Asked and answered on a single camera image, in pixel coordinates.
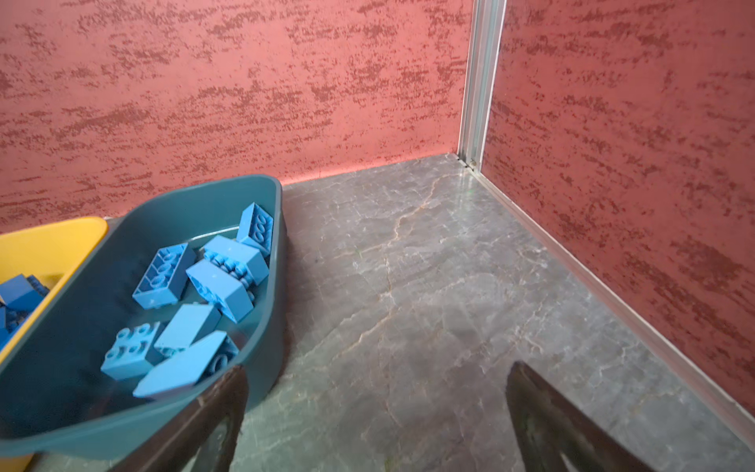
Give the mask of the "dark teal plastic bin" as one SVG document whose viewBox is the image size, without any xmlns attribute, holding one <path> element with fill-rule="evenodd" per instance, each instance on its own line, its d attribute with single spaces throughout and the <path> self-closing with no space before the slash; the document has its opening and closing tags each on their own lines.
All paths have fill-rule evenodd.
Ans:
<svg viewBox="0 0 755 472">
<path fill-rule="evenodd" d="M 241 214 L 256 203 L 274 219 L 269 276 L 248 292 L 254 310 L 238 324 L 200 297 L 188 277 L 175 305 L 145 310 L 132 297 L 155 253 L 214 236 L 236 241 Z M 1 364 L 1 452 L 118 458 L 141 446 L 222 373 L 246 371 L 247 407 L 263 401 L 284 358 L 285 245 L 282 187 L 267 175 L 206 183 L 132 210 L 75 273 Z M 190 389 L 137 398 L 158 364 L 221 330 L 239 349 L 222 370 Z"/>
</svg>

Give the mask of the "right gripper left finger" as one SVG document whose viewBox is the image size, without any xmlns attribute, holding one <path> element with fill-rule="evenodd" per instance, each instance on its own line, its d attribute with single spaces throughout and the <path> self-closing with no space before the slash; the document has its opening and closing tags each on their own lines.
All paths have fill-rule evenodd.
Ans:
<svg viewBox="0 0 755 472">
<path fill-rule="evenodd" d="M 178 415 L 113 471 L 228 471 L 248 400 L 246 371 L 235 366 L 219 377 Z"/>
</svg>

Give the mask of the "yellow plastic bin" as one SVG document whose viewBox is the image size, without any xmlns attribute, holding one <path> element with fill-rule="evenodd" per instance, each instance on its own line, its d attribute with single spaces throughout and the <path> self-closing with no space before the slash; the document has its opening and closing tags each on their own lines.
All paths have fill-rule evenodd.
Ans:
<svg viewBox="0 0 755 472">
<path fill-rule="evenodd" d="M 29 280 L 39 285 L 43 295 L 19 297 L 21 320 L 14 322 L 11 302 L 1 300 L 1 360 L 6 361 L 20 345 L 23 336 L 54 297 L 63 289 L 108 232 L 103 218 L 75 218 L 1 236 L 1 282 Z"/>
</svg>

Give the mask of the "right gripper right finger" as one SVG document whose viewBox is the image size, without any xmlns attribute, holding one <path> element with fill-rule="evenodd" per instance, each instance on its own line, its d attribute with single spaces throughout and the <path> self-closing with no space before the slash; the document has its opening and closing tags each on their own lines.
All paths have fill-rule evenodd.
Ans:
<svg viewBox="0 0 755 472">
<path fill-rule="evenodd" d="M 649 471 L 523 361 L 506 381 L 506 402 L 527 471 Z"/>
</svg>

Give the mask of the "light blue sloped lego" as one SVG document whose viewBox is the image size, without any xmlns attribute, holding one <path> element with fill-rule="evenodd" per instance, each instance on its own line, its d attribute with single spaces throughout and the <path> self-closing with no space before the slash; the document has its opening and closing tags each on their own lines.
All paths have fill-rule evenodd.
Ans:
<svg viewBox="0 0 755 472">
<path fill-rule="evenodd" d="M 231 337 L 216 330 L 151 369 L 137 384 L 133 396 L 157 399 L 190 389 L 222 371 L 238 353 Z"/>
</svg>

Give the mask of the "light blue long lego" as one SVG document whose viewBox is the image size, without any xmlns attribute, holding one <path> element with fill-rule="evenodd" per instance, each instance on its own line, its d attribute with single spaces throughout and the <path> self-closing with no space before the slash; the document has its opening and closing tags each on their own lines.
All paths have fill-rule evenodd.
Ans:
<svg viewBox="0 0 755 472">
<path fill-rule="evenodd" d="M 249 290 L 269 276 L 269 265 L 260 250 L 216 235 L 202 247 L 203 257 Z"/>
</svg>

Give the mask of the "dark blue lego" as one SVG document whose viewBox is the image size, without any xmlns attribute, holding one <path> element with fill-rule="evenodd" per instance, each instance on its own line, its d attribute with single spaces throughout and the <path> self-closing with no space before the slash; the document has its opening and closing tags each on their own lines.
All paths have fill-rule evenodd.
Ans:
<svg viewBox="0 0 755 472">
<path fill-rule="evenodd" d="M 36 277 L 17 275 L 1 284 L 1 302 L 17 312 L 33 312 L 49 293 Z"/>
</svg>

